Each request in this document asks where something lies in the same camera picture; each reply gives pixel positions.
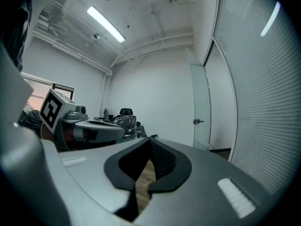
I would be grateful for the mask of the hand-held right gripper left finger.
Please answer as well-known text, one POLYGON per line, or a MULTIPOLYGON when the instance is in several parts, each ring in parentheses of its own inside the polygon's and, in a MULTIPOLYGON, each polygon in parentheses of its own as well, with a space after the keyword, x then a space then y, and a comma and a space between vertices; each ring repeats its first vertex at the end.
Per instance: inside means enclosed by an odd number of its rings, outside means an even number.
POLYGON ((43 141, 50 174, 72 222, 100 217, 133 222, 138 217, 135 183, 149 160, 150 140, 58 153, 43 141))

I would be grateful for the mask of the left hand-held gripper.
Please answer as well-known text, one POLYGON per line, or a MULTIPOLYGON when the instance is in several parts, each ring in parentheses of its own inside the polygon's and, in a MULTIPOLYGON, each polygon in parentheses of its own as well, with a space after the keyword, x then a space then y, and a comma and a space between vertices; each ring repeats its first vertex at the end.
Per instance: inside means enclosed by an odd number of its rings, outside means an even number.
POLYGON ((54 89, 48 91, 43 101, 40 118, 62 151, 69 150, 63 136, 64 124, 74 125, 73 136, 79 146, 103 146, 125 136, 125 129, 122 126, 88 119, 84 106, 54 89))

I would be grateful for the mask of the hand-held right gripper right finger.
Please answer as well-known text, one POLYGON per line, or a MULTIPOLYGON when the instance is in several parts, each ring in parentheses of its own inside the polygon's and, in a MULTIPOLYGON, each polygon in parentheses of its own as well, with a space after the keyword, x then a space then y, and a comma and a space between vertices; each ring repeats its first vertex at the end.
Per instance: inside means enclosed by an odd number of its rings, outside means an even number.
POLYGON ((134 220, 138 226, 258 226, 279 202, 255 179, 222 157, 176 142, 157 139, 188 157, 190 176, 175 191, 153 194, 134 220))

